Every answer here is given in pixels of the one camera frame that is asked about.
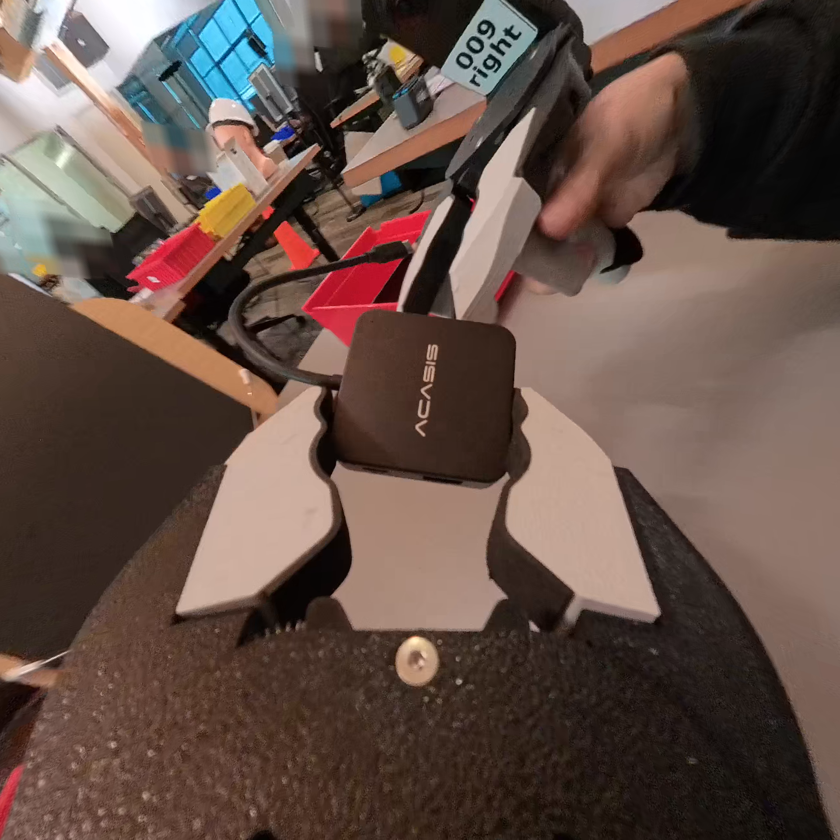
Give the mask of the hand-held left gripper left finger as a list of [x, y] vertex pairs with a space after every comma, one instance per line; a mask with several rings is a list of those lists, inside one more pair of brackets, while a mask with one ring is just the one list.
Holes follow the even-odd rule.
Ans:
[[351, 544], [332, 479], [331, 418], [330, 390], [306, 388], [228, 457], [179, 618], [268, 608], [293, 621], [344, 583]]

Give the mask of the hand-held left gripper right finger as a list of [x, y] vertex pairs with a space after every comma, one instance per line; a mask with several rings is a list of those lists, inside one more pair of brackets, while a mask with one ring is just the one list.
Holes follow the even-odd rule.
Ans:
[[487, 539], [505, 599], [487, 627], [571, 629], [585, 613], [654, 624], [661, 610], [612, 461], [532, 388], [514, 391], [507, 477]]

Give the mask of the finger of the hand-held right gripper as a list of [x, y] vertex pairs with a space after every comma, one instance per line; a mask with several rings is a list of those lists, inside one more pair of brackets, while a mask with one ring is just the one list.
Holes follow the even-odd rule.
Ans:
[[406, 269], [397, 302], [399, 312], [432, 313], [463, 244], [473, 206], [468, 196], [448, 194], [429, 214]]
[[497, 293], [539, 214], [539, 195], [520, 172], [536, 111], [528, 110], [509, 132], [480, 176], [476, 205], [448, 272], [456, 320], [495, 322]]

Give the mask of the red bin with cables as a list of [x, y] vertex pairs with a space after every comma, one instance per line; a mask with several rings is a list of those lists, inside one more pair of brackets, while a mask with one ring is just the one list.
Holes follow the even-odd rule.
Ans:
[[[421, 286], [421, 301], [431, 302], [429, 313], [446, 318], [453, 317], [453, 304], [445, 297], [445, 282], [449, 267], [455, 258], [463, 237], [460, 222], [473, 211], [475, 200], [469, 200], [469, 209], [456, 214], [455, 230], [445, 233], [433, 231], [432, 244], [422, 253], [429, 258], [417, 280]], [[368, 227], [355, 240], [343, 259], [361, 257], [375, 246], [404, 242], [417, 245], [424, 237], [431, 211], [417, 212], [383, 222], [378, 227]], [[331, 331], [345, 345], [350, 345], [355, 324], [359, 317], [370, 310], [396, 311], [401, 300], [403, 281], [411, 257], [385, 263], [364, 263], [357, 266], [334, 268], [311, 294], [302, 309], [325, 329]]]

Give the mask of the black square hub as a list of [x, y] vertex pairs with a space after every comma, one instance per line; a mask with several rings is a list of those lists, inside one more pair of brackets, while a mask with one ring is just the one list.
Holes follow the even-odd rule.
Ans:
[[333, 405], [338, 461], [449, 485], [496, 483], [511, 442], [516, 352], [497, 324], [366, 312]]

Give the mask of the red ridged bin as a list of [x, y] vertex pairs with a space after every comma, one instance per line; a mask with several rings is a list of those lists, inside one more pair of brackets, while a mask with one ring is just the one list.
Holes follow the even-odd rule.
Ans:
[[25, 765], [23, 763], [18, 764], [16, 767], [14, 767], [14, 769], [8, 775], [7, 779], [2, 785], [0, 814], [1, 839], [5, 839], [8, 820], [14, 808], [14, 802], [18, 792], [18, 786], [20, 785], [24, 772]]

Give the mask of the person's right forearm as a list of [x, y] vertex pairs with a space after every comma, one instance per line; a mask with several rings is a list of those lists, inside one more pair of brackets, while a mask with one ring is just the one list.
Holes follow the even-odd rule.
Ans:
[[674, 40], [686, 155], [649, 205], [735, 238], [839, 239], [839, 2], [757, 2]]

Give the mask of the grey desk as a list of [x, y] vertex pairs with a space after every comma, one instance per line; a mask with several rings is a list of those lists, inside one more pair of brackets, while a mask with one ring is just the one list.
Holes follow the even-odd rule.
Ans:
[[576, 297], [509, 290], [517, 382], [633, 472], [735, 595], [838, 836], [838, 243], [643, 213], [644, 258]]

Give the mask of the person's right hand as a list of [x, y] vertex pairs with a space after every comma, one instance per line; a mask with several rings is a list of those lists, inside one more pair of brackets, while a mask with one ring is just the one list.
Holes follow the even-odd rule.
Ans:
[[565, 240], [592, 222], [624, 228], [650, 207], [695, 155], [692, 100], [689, 69], [673, 51], [598, 93], [564, 142], [542, 233]]

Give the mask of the blue bin under table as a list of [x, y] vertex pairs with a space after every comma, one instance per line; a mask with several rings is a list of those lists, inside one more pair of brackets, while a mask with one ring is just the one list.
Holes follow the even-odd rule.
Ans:
[[394, 171], [389, 171], [354, 187], [353, 193], [359, 197], [362, 207], [369, 208], [383, 199], [402, 192], [403, 188], [400, 176]]

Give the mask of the grey-top table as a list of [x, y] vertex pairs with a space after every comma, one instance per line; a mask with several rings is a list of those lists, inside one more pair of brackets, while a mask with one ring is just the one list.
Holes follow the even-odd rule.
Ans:
[[349, 188], [401, 169], [463, 139], [485, 111], [487, 100], [454, 83], [438, 94], [424, 121], [405, 129], [395, 114], [389, 116], [349, 158], [342, 171]]

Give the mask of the orange traffic cone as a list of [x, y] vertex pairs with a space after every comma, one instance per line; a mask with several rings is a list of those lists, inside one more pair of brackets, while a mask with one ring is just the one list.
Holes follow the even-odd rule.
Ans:
[[321, 255], [320, 251], [310, 246], [288, 222], [277, 226], [274, 237], [294, 270], [309, 268]]

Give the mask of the black and blue box device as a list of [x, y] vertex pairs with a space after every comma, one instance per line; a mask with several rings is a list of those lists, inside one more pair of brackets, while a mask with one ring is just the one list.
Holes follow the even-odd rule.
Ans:
[[414, 77], [392, 96], [394, 114], [405, 131], [414, 129], [427, 119], [434, 108], [434, 97], [424, 76]]

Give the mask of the long wooden-edged table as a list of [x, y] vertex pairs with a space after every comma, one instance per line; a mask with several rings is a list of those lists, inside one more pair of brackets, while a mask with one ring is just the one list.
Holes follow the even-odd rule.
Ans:
[[268, 181], [265, 191], [256, 198], [255, 205], [237, 221], [228, 234], [216, 242], [208, 255], [184, 279], [162, 290], [141, 290], [129, 302], [167, 321], [175, 319], [183, 310], [182, 301], [219, 262], [229, 262], [244, 251], [247, 232], [254, 225], [266, 221], [263, 213], [273, 206], [275, 199], [291, 194], [291, 186], [307, 170], [318, 152], [319, 146], [313, 145], [282, 165], [279, 172]]

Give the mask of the black display panel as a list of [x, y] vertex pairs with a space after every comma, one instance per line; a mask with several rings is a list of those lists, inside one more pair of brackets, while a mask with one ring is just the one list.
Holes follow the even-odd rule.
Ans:
[[1, 649], [68, 649], [249, 409], [10, 276], [1, 293]]

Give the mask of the wooden panel support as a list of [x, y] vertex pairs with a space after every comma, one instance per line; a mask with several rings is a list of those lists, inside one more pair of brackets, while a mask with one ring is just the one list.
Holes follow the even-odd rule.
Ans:
[[70, 308], [246, 406], [256, 427], [277, 410], [277, 394], [257, 374], [132, 303], [92, 298]]

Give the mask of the yellow storage bins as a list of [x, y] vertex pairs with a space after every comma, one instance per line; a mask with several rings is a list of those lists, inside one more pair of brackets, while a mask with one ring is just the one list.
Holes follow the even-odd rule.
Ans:
[[205, 235], [215, 240], [227, 237], [256, 207], [256, 200], [246, 184], [236, 183], [208, 201], [194, 222]]

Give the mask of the pink mannequin head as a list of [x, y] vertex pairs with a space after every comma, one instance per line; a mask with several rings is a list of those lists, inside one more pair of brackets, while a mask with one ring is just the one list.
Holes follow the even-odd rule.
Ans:
[[218, 123], [213, 127], [213, 136], [220, 148], [225, 147], [230, 141], [236, 142], [239, 149], [245, 153], [266, 180], [278, 173], [277, 163], [267, 157], [258, 147], [255, 135], [246, 123]]

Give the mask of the red storage bins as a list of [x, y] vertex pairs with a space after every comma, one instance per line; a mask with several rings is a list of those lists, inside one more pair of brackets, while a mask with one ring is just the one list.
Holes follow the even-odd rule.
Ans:
[[193, 224], [166, 239], [145, 257], [126, 277], [128, 291], [158, 291], [173, 286], [209, 255], [215, 239]]

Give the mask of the white hard hat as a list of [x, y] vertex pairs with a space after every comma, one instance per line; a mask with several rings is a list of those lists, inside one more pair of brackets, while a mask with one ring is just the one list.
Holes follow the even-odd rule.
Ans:
[[223, 124], [240, 124], [246, 126], [252, 134], [258, 132], [256, 121], [250, 111], [241, 101], [231, 98], [216, 98], [208, 110], [208, 128], [212, 131]]

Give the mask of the blue glass window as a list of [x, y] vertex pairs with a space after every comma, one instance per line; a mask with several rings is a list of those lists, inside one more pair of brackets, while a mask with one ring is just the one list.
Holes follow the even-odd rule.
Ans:
[[156, 36], [118, 92], [146, 122], [203, 130], [212, 102], [225, 98], [275, 125], [250, 81], [273, 64], [272, 33], [258, 4], [215, 2]]

